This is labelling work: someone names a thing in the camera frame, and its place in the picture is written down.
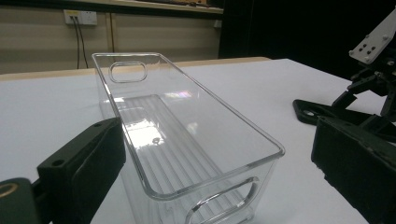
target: black mechanical part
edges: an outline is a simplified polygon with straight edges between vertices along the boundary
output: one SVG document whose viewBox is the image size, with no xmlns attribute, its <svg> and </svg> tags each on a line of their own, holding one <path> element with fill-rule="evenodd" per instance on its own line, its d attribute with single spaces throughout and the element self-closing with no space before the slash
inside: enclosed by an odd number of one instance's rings
<svg viewBox="0 0 396 224">
<path fill-rule="evenodd" d="M 293 101 L 293 107 L 297 119 L 303 123 L 316 125 L 319 116 L 342 119 L 355 125 L 360 125 L 384 140 L 396 143 L 396 126 L 386 118 L 374 116 L 376 119 L 373 119 L 373 115 L 370 114 L 303 100 Z"/>
<path fill-rule="evenodd" d="M 44 160 L 33 185 L 26 179 L 0 183 L 18 186 L 0 197 L 0 223 L 90 223 L 124 163 L 120 119 L 95 123 Z"/>
<path fill-rule="evenodd" d="M 349 91 L 344 91 L 334 102 L 332 102 L 333 107 L 337 108 L 347 108 L 350 106 L 356 99 L 358 99 L 353 93 Z"/>
<path fill-rule="evenodd" d="M 0 183 L 0 223 L 43 223 L 28 179 L 14 178 Z"/>
<path fill-rule="evenodd" d="M 381 115 L 391 121 L 396 121 L 396 86 L 389 86 L 389 94 L 382 107 Z"/>
<path fill-rule="evenodd" d="M 352 123 L 320 117 L 311 159 L 367 221 L 396 223 L 395 146 Z"/>
</svg>

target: wall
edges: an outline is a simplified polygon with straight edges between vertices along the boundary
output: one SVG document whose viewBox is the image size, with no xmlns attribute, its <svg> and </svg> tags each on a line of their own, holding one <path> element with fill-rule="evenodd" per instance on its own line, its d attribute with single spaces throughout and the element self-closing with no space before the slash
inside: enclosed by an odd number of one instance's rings
<svg viewBox="0 0 396 224">
<path fill-rule="evenodd" d="M 110 22 L 109 15 L 97 13 L 97 26 L 81 26 L 89 67 L 91 54 L 111 51 L 113 42 L 116 51 L 155 51 L 174 62 L 218 56 L 214 21 L 112 14 Z M 84 68 L 80 51 L 79 67 Z M 76 31 L 64 23 L 62 10 L 0 8 L 0 74 L 76 68 Z"/>
<path fill-rule="evenodd" d="M 217 59 L 214 21 L 116 15 L 116 50 L 159 52 L 173 62 Z"/>
</svg>

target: metal bracket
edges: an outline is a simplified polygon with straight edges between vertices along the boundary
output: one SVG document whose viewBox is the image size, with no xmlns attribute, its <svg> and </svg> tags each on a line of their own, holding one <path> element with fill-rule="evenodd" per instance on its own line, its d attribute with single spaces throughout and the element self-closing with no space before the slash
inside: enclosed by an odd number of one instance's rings
<svg viewBox="0 0 396 224">
<path fill-rule="evenodd" d="M 319 116 L 342 119 L 346 122 L 361 126 L 361 128 L 368 130 L 370 133 L 384 140 L 396 143 L 396 126 L 387 119 L 377 115 L 365 114 L 358 111 L 321 105 L 303 100 L 293 101 L 293 107 L 297 119 L 303 123 L 317 125 Z"/>
</svg>

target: clear plastic bin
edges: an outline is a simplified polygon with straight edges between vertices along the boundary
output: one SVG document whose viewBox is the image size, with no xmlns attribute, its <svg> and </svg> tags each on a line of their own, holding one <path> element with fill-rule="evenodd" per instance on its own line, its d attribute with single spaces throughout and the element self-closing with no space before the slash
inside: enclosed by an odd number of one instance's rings
<svg viewBox="0 0 396 224">
<path fill-rule="evenodd" d="M 253 219 L 283 147 L 159 53 L 92 57 L 103 115 L 123 122 L 135 222 Z"/>
</svg>

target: white tabletop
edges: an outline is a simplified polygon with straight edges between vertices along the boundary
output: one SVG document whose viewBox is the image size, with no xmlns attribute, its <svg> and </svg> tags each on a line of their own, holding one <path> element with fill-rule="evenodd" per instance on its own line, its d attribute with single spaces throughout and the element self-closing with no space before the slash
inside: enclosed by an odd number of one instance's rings
<svg viewBox="0 0 396 224">
<path fill-rule="evenodd" d="M 292 102 L 330 105 L 347 80 L 290 60 L 184 67 L 286 149 L 252 223 L 367 223 L 310 160 L 315 126 Z M 0 180 L 38 178 L 35 168 L 102 119 L 93 75 L 0 81 Z M 365 92 L 350 108 L 379 114 L 384 98 Z M 118 179 L 92 223 L 134 223 Z"/>
</svg>

